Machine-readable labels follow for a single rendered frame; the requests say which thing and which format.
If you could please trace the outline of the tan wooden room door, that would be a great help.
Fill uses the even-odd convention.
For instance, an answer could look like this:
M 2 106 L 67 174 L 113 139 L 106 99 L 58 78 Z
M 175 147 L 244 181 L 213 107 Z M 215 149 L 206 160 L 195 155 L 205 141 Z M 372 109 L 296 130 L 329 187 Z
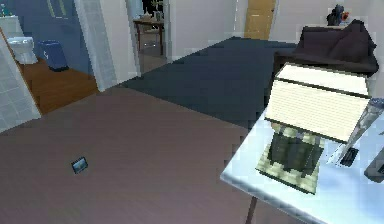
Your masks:
M 248 0 L 244 37 L 268 40 L 276 0 Z

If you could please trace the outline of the cream laptop with dark keyboard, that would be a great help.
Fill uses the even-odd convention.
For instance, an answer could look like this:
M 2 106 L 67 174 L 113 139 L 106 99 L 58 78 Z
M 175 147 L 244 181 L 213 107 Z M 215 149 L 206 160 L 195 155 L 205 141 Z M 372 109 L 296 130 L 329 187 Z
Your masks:
M 274 133 L 256 169 L 314 194 L 325 142 L 347 144 L 369 101 L 361 75 L 284 64 L 274 77 L 265 110 Z

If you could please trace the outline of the small dark framed picture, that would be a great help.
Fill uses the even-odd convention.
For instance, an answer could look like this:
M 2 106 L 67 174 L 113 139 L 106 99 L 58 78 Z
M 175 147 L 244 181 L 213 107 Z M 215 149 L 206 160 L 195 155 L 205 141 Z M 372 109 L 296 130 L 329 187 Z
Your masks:
M 88 167 L 88 163 L 85 157 L 81 157 L 71 163 L 72 169 L 75 174 L 79 174 Z

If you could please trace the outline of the blue waste bin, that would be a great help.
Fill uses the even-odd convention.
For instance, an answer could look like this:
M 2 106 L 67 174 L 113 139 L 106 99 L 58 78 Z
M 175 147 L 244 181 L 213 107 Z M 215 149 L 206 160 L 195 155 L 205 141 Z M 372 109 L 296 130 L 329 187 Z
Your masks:
M 50 70 L 60 72 L 68 69 L 62 46 L 58 41 L 45 40 L 40 41 L 38 45 Z

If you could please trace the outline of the dark purple sofa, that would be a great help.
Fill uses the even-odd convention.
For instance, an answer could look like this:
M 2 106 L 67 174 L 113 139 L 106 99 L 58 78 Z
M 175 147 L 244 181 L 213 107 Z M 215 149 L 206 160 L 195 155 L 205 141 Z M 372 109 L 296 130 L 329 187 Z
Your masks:
M 353 20 L 342 29 L 305 26 L 293 52 L 277 51 L 274 54 L 273 75 L 290 62 L 358 73 L 369 78 L 379 70 L 374 56 L 376 47 L 360 20 Z

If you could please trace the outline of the pale blue table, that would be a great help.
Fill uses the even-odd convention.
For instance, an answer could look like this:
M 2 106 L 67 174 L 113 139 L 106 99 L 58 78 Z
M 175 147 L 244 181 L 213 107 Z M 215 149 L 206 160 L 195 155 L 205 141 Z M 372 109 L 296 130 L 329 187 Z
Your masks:
M 306 194 L 260 174 L 257 163 L 273 130 L 260 117 L 221 174 L 221 180 L 307 224 L 384 224 L 384 181 L 369 180 L 364 171 L 384 148 L 384 114 L 356 143 L 349 167 L 328 162 L 337 144 L 325 143 L 316 193 Z

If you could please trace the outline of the small black remote control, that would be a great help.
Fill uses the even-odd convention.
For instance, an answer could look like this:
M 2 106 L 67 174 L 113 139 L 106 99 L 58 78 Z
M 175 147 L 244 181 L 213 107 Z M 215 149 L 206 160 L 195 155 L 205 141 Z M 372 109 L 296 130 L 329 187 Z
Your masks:
M 346 167 L 350 167 L 353 164 L 358 152 L 359 152 L 358 149 L 349 148 L 347 153 L 344 155 L 344 157 L 340 161 L 340 164 Z

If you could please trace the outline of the grey metallic slanted panel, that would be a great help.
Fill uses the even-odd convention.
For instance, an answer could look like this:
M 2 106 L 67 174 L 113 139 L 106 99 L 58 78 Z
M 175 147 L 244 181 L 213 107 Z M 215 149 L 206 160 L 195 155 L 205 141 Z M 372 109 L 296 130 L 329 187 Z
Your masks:
M 351 148 L 364 134 L 372 123 L 384 112 L 384 98 L 371 98 L 364 109 L 359 121 L 357 122 L 352 134 L 346 144 L 341 144 L 332 153 L 327 163 L 340 164 L 341 160 Z

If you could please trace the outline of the dark ornament with red spot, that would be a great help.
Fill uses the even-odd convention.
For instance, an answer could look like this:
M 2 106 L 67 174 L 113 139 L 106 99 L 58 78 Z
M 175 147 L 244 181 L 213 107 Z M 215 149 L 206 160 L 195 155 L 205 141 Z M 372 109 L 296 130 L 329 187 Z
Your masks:
M 346 21 L 349 13 L 344 10 L 342 5 L 337 4 L 327 15 L 326 21 L 328 26 L 339 26 L 343 21 Z

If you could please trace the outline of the white toilet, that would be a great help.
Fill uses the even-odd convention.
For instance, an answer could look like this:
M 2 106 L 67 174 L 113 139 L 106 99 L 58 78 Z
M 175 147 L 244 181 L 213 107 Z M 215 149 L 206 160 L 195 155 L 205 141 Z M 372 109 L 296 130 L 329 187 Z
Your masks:
M 32 37 L 13 37 L 7 39 L 15 59 L 20 64 L 35 64 L 37 57 L 33 52 L 34 40 Z

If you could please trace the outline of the dark grey box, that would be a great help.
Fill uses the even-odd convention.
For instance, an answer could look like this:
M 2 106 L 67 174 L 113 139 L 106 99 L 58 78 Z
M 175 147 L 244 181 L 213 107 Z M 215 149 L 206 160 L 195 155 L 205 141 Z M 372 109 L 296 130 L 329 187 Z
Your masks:
M 384 147 L 375 156 L 364 171 L 364 175 L 371 181 L 381 183 L 384 181 Z

